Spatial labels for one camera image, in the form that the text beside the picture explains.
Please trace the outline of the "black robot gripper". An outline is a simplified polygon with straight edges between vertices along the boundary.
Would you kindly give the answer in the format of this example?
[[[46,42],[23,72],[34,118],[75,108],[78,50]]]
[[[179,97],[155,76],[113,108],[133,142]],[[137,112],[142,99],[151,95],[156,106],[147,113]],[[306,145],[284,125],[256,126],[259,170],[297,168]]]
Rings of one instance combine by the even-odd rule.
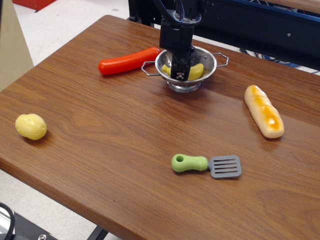
[[[192,48],[194,29],[201,21],[202,14],[196,9],[187,9],[182,13],[169,10],[167,16],[162,17],[159,45],[172,53],[177,62],[171,65],[172,79],[188,80],[190,65],[186,63]]]

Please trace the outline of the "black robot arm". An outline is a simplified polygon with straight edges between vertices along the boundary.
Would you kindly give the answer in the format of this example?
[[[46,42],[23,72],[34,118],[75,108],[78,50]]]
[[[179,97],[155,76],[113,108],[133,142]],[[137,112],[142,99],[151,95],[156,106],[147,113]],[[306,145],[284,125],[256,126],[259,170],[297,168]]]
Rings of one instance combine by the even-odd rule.
[[[203,21],[208,0],[175,0],[175,10],[161,0],[154,1],[161,13],[159,46],[172,54],[170,77],[186,81],[194,54],[194,29]]]

